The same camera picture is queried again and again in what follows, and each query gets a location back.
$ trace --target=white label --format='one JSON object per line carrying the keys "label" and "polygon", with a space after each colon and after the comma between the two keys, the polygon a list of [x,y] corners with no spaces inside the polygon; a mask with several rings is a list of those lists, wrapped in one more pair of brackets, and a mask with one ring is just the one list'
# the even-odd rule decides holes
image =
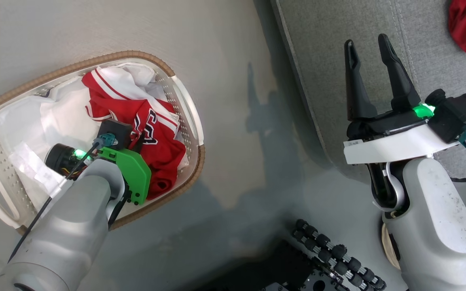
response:
{"label": "white label", "polygon": [[356,140],[347,140],[347,141],[344,141],[343,144],[344,144],[344,147],[349,147],[349,146],[353,146],[354,144],[360,144],[360,143],[363,143],[364,141],[362,139],[356,139]]}
{"label": "white label", "polygon": [[15,168],[27,177],[35,179],[48,195],[52,198],[53,195],[57,195],[57,188],[65,180],[64,177],[48,168],[27,144],[19,143],[8,158]]}
{"label": "white label", "polygon": [[84,160],[84,164],[85,164],[86,166],[89,166],[92,162],[93,162],[93,161],[91,160],[90,157],[87,157],[87,158]]}

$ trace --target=white stripe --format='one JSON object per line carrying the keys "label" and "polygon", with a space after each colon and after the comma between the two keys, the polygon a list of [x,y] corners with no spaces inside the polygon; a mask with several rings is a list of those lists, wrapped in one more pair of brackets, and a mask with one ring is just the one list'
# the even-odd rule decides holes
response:
{"label": "white stripe", "polygon": [[92,117],[91,119],[94,120],[94,121],[102,121],[102,120],[106,120],[106,119],[109,119],[109,118],[112,118],[111,114],[106,115],[106,116],[102,116],[102,117]]}
{"label": "white stripe", "polygon": [[134,123],[136,124],[135,126],[136,131],[138,131],[138,128],[139,128],[139,121],[140,121],[139,115],[136,114],[136,117],[134,118]]}
{"label": "white stripe", "polygon": [[116,94],[111,88],[109,88],[102,79],[100,79],[100,76],[96,73],[96,70],[100,71],[100,68],[96,68],[95,70],[91,71],[91,75],[93,76],[93,79],[95,79],[96,83],[102,90],[104,90],[105,93],[107,93],[111,98],[113,99],[118,99],[118,100],[126,100],[122,96]]}
{"label": "white stripe", "polygon": [[109,110],[109,113],[111,113],[111,116],[114,120],[116,121],[119,121],[118,118],[116,117],[116,114],[114,114],[114,112],[112,112],[111,110]]}
{"label": "white stripe", "polygon": [[157,111],[157,110],[154,108],[154,106],[152,106],[152,109],[154,109],[154,111],[156,112],[156,115],[157,115],[157,116],[160,116],[160,117],[166,119],[167,122],[168,122],[168,120],[170,120],[170,121],[173,122],[172,125],[173,125],[174,127],[179,127],[179,116],[178,116],[178,119],[175,120],[175,119],[174,119],[174,116],[172,115],[172,112],[168,111],[165,107],[163,107],[163,109],[164,109],[163,113],[160,113],[159,111]]}
{"label": "white stripe", "polygon": [[87,111],[89,117],[93,118],[93,109],[91,108],[91,103],[87,103],[87,105],[85,106],[85,110]]}
{"label": "white stripe", "polygon": [[170,121],[166,120],[163,116],[161,115],[158,115],[157,116],[157,121],[159,121],[159,123],[165,125],[166,127],[168,127],[171,131],[175,133],[177,133],[177,127]]}
{"label": "white stripe", "polygon": [[178,124],[179,121],[174,120],[174,117],[172,116],[172,112],[168,111],[165,107],[163,107],[163,105],[161,105],[161,103],[159,103],[159,101],[156,98],[150,96],[149,94],[147,95],[150,97],[150,98],[147,98],[147,101],[152,107],[152,109],[156,111],[157,115],[161,115],[164,118],[168,120],[172,120],[174,121],[174,123]]}

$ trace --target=red jersey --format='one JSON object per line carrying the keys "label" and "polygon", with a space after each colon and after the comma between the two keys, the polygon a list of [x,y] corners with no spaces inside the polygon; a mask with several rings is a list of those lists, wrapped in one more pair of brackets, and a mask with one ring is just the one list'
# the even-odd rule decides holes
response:
{"label": "red jersey", "polygon": [[147,199],[172,189],[179,163],[186,154],[184,144],[174,139],[179,116],[172,105],[150,96],[120,67],[96,68],[82,82],[89,88],[91,99],[86,110],[93,120],[114,118],[133,126],[129,148],[141,142],[140,154],[152,171]]}

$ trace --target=white laundry basket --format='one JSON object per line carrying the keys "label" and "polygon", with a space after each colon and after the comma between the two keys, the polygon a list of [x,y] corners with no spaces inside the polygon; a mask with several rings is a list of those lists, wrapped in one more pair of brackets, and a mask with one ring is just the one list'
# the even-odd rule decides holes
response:
{"label": "white laundry basket", "polygon": [[[82,76],[96,68],[133,62],[150,66],[156,72],[156,82],[163,85],[168,101],[180,116],[181,132],[187,149],[189,166],[183,168],[174,188],[160,197],[135,206],[126,203],[113,229],[136,220],[164,203],[184,193],[199,177],[205,160],[205,146],[202,126],[195,105],[183,83],[174,71],[161,59],[140,51],[123,51],[95,57],[72,64],[46,74],[0,96],[0,109],[30,95],[45,93],[47,90],[73,78]],[[24,190],[18,175],[8,160],[7,153],[0,145],[0,219],[14,227],[21,234],[37,214]]]}

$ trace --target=grey sofa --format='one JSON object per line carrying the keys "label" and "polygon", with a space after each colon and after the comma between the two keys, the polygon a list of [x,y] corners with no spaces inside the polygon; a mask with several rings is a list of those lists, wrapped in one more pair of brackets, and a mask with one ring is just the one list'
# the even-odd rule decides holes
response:
{"label": "grey sofa", "polygon": [[[425,100],[435,89],[466,93],[466,53],[448,32],[450,0],[273,0],[303,99],[325,153],[347,177],[369,183],[364,166],[347,165],[346,91],[343,44],[352,39],[361,75],[379,112],[390,110],[392,91],[377,36],[389,36]],[[452,177],[466,177],[466,150],[459,146],[436,158]]]}

